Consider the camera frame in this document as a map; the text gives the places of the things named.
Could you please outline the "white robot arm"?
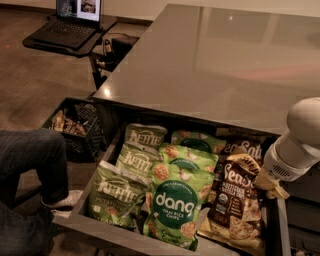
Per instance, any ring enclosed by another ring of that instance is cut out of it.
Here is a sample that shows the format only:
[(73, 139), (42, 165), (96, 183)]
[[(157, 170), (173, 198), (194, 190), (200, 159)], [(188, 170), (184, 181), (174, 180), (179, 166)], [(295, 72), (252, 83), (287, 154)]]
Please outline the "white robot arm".
[(268, 198), (287, 199), (280, 182), (292, 182), (320, 161), (320, 98), (295, 103), (287, 114), (287, 130), (268, 148), (254, 184)]

